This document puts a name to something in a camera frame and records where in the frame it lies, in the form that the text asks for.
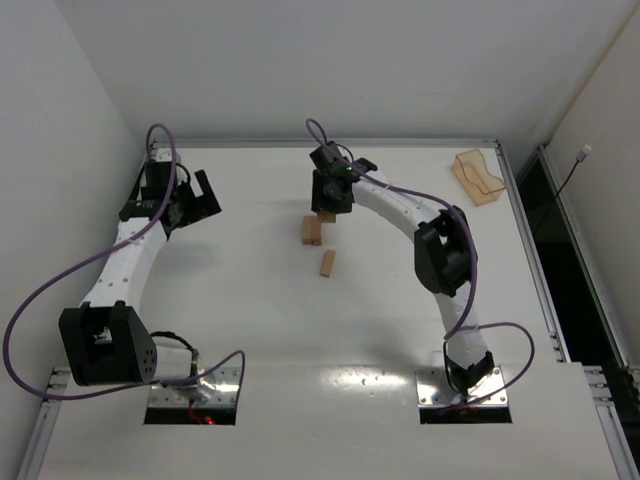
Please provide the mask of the wood block thin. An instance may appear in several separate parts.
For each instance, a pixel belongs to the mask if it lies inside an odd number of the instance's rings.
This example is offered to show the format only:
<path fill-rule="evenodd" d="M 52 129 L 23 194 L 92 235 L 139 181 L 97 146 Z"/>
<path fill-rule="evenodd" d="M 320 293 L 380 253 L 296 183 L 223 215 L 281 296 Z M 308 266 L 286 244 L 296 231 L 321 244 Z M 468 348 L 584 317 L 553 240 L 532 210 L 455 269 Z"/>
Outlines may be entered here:
<path fill-rule="evenodd" d="M 331 212 L 318 212 L 317 219 L 320 223 L 335 223 L 336 214 Z"/>

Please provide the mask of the plain wood block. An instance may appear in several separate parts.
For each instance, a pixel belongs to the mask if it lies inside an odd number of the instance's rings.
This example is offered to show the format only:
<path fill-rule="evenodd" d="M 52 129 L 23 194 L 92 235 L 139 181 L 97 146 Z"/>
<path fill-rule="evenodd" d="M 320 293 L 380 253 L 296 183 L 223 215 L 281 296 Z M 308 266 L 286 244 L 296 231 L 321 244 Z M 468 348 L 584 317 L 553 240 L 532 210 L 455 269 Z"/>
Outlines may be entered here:
<path fill-rule="evenodd" d="M 312 245 L 314 242 L 314 216 L 304 216 L 302 220 L 301 239 L 303 245 Z"/>

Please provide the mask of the translucent orange plastic container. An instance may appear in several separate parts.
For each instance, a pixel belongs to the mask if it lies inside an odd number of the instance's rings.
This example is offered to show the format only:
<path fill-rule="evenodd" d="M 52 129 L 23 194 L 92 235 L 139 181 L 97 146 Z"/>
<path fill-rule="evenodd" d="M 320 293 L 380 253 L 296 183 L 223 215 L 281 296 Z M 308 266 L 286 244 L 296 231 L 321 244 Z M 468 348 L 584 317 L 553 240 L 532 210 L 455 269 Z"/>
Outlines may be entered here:
<path fill-rule="evenodd" d="M 506 190 L 504 181 L 489 171 L 479 149 L 456 154 L 451 171 L 476 207 L 497 201 Z"/>

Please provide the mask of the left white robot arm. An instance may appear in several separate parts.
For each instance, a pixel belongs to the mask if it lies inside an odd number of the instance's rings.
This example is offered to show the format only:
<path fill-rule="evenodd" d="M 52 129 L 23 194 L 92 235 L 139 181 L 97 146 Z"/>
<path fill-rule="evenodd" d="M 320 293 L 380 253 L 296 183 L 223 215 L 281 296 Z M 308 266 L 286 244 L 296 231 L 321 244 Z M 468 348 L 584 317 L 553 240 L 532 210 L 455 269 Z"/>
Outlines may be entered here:
<path fill-rule="evenodd" d="M 196 354 L 163 346 L 139 315 L 152 266 L 173 231 L 220 213 L 207 174 L 180 164 L 148 161 L 119 213 L 116 251 L 59 329 L 74 381 L 80 386 L 140 385 L 189 377 Z"/>

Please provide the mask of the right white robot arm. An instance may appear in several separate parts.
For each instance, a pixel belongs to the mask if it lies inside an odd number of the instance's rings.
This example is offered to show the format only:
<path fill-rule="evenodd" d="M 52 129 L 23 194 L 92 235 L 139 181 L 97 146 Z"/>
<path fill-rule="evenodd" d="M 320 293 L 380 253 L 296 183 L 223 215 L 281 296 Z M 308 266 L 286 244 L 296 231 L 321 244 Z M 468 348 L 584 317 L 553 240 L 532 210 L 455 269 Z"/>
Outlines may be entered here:
<path fill-rule="evenodd" d="M 310 153 L 311 209 L 346 214 L 365 207 L 412 241 L 414 271 L 436 299 L 445 329 L 445 354 L 453 389 L 467 395 L 494 368 L 493 355 L 480 330 L 473 303 L 477 287 L 477 252 L 469 244 L 464 212 L 452 205 L 436 210 L 389 184 L 371 161 L 336 156 L 333 142 Z"/>

